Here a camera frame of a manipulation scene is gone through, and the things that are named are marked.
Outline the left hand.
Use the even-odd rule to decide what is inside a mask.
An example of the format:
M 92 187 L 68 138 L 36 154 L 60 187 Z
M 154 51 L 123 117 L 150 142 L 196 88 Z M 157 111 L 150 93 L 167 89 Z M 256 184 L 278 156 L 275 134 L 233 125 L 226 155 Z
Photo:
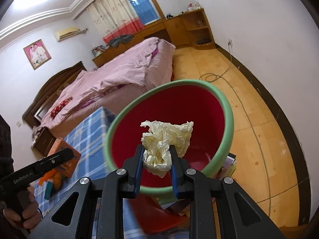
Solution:
M 10 208 L 5 208 L 3 214 L 7 221 L 16 229 L 19 228 L 21 217 Z M 35 200 L 35 196 L 31 191 L 28 191 L 28 205 L 22 212 L 22 218 L 24 218 L 23 227 L 25 229 L 33 230 L 41 221 L 42 215 L 38 211 L 38 203 Z

